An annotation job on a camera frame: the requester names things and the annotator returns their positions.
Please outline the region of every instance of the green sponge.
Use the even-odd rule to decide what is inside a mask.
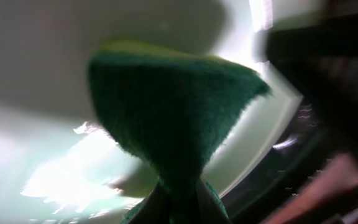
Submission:
[[[242,110],[269,92],[241,65],[129,40],[101,47],[89,85],[101,124],[123,150],[152,165],[174,202],[195,193]]]

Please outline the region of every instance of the green scouring pad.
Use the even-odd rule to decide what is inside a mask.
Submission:
[[[102,46],[88,72],[101,124],[159,176],[149,200],[165,195],[172,206],[164,214],[172,223],[202,223],[173,217],[202,219],[188,202],[197,207],[199,191],[209,191],[199,181],[203,167],[246,105],[269,92],[268,85],[236,63],[130,40]]]

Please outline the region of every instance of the sponge edge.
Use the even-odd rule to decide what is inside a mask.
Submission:
[[[174,199],[193,192],[242,110],[270,89],[242,65],[129,40],[101,47],[89,85],[102,125]]]

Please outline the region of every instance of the white surface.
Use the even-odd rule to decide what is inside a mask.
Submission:
[[[85,71],[101,41],[111,37],[146,40],[259,69],[252,63],[254,31],[244,0],[0,0],[0,222],[75,216],[75,207],[52,215],[59,204],[20,193],[37,168],[67,156],[85,138],[73,128],[95,120]],[[264,157],[300,101],[273,72],[264,72],[263,78],[273,96],[249,106],[227,147],[205,169],[207,180],[221,195]],[[136,177],[136,172],[147,170],[114,147],[102,162],[105,165],[84,174],[87,181],[100,184],[106,178]],[[140,178],[132,185],[144,185],[147,192],[155,177],[147,172],[141,176],[151,180]],[[49,187],[59,186],[59,179],[51,182]],[[78,215],[89,216],[103,208],[121,214],[135,201],[112,196]]]

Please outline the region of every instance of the sponge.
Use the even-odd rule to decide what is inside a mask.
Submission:
[[[156,170],[173,203],[194,196],[242,111],[270,89],[242,65],[131,40],[103,45],[88,74],[99,121]]]

